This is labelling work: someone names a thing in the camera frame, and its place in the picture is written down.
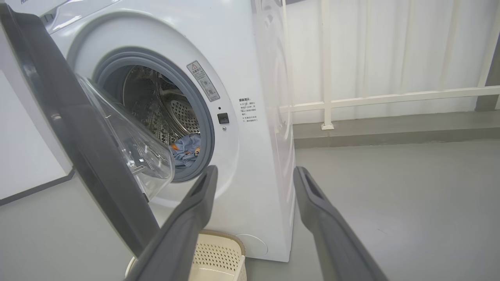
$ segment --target washing machine door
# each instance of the washing machine door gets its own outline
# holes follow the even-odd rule
[[[0,3],[0,20],[0,52],[18,62],[83,182],[138,257],[159,231],[148,200],[174,176],[171,153],[92,81],[73,73],[37,16]]]

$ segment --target blue clothing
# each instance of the blue clothing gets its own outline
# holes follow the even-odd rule
[[[168,148],[173,154],[174,165],[176,167],[191,167],[200,154],[202,138],[199,134],[193,133],[183,136]]]

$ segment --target stainless steel drum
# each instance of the stainless steel drum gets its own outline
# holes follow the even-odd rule
[[[177,86],[160,73],[134,66],[123,84],[123,105],[167,145],[199,134],[198,120]]]

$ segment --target white basket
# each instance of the white basket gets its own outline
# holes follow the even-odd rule
[[[135,261],[133,257],[125,276]],[[196,242],[189,281],[247,281],[243,243],[229,234],[203,230]]]

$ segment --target metal railing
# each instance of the metal railing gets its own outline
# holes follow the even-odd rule
[[[330,82],[332,75],[330,0],[321,0],[321,23],[322,23],[322,38],[321,38],[322,68],[321,69],[322,69],[323,101],[294,104],[289,108],[289,110],[291,112],[324,110],[324,123],[321,125],[321,129],[332,130],[334,126],[332,124],[331,112],[332,109],[335,108],[389,104],[389,103],[410,102],[410,101],[424,101],[424,100],[435,100],[435,99],[479,97],[479,96],[500,94],[500,86],[486,86],[486,80],[488,77],[488,73],[490,71],[490,66],[492,63],[493,55],[495,53],[495,48],[500,33],[500,3],[498,3],[496,7],[495,18],[486,45],[486,50],[483,56],[479,82],[477,84],[477,87],[445,89],[445,81],[448,77],[450,70],[450,62],[455,44],[457,27],[459,23],[459,14],[462,2],[461,0],[453,1],[451,23],[447,35],[446,49],[444,53],[444,60],[443,60],[442,70],[440,73],[438,89],[430,91],[421,91],[421,92],[406,92],[407,79],[408,79],[407,72],[408,72],[409,57],[410,57],[409,48],[410,48],[410,40],[412,39],[412,31],[414,25],[413,21],[414,21],[415,1],[416,0],[409,0],[409,5],[408,5],[408,11],[407,11],[408,17],[406,23],[406,34],[404,39],[404,51],[402,60],[402,72],[399,83],[399,92],[397,94],[367,96],[367,92],[370,87],[368,64],[370,61],[369,57],[370,26],[372,24],[371,17],[373,10],[373,0],[367,0],[367,8],[365,15],[366,33],[365,33],[365,46],[364,46],[364,70],[363,70],[364,76],[362,80],[362,87],[360,87],[361,97],[332,100],[331,98],[332,94],[335,93],[332,90],[332,85]]]

